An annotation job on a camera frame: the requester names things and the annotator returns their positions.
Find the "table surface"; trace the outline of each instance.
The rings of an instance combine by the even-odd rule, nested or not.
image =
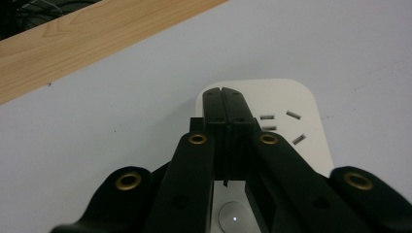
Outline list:
[[[48,232],[124,166],[154,170],[205,86],[292,79],[334,165],[412,201],[412,2],[228,1],[0,106],[2,232]]]

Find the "outlet hole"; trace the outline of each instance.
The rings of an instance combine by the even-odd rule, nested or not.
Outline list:
[[[287,111],[287,112],[286,112],[286,115],[288,115],[289,117],[296,118],[296,119],[300,119],[300,118],[301,118],[300,115],[297,115],[297,114],[295,114],[295,113],[292,113],[291,111]]]
[[[276,129],[277,129],[276,125],[275,126],[261,127],[261,130],[263,130],[263,131],[275,131]]]
[[[260,119],[274,119],[275,116],[274,115],[262,115],[260,116]]]
[[[306,138],[306,136],[302,134],[299,137],[297,137],[295,140],[293,140],[292,143],[294,145],[297,145],[298,143],[302,142],[305,138]]]

